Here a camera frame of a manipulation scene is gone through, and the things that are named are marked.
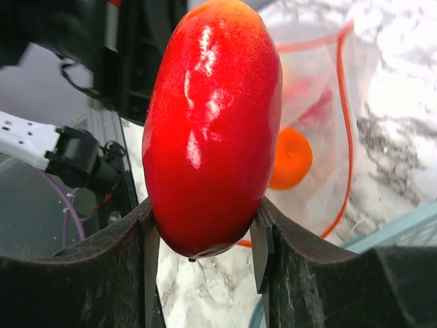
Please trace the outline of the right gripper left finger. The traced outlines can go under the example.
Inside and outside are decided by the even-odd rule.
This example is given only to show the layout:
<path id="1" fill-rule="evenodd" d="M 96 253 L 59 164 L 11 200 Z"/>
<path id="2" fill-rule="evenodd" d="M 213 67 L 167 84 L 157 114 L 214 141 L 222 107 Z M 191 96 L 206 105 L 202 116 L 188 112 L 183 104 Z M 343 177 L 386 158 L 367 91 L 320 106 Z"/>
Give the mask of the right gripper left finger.
<path id="1" fill-rule="evenodd" d="M 53 257 L 1 257 L 2 327 L 159 327 L 150 203 Z"/>

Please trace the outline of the orange fruit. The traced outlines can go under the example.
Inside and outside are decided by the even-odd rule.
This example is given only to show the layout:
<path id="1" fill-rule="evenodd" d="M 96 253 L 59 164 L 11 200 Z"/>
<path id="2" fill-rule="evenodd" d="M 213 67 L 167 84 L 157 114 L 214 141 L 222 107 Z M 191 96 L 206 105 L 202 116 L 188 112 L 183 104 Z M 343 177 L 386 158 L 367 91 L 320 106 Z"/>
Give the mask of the orange fruit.
<path id="1" fill-rule="evenodd" d="M 291 189 L 308 174 L 313 153 L 306 137 L 287 127 L 278 136 L 274 168 L 268 187 L 275 190 Z"/>

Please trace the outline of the red bell pepper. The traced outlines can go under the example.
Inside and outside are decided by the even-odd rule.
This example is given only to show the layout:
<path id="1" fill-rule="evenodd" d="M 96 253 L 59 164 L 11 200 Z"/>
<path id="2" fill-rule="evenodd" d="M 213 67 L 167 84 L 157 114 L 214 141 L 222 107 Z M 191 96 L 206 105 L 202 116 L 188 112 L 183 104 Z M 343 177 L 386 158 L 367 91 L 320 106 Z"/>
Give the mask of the red bell pepper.
<path id="1" fill-rule="evenodd" d="M 246 234 L 270 180 L 281 92 L 279 54 L 249 5 L 206 1 L 178 23 L 142 145 L 156 227 L 176 253 L 217 255 Z"/>

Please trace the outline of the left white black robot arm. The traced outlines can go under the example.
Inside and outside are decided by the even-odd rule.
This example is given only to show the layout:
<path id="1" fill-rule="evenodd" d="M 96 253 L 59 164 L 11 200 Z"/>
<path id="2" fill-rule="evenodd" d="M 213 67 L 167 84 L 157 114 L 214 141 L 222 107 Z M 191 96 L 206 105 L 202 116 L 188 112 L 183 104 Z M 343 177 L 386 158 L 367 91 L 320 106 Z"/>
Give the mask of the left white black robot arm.
<path id="1" fill-rule="evenodd" d="M 93 75 L 81 92 L 143 124 L 160 61 L 187 11 L 185 1 L 2 1 L 1 66 L 19 63 L 29 44 L 60 58 L 63 76 L 78 64 Z M 100 194 L 119 182 L 91 133 L 1 114 L 1 151 L 72 188 Z"/>

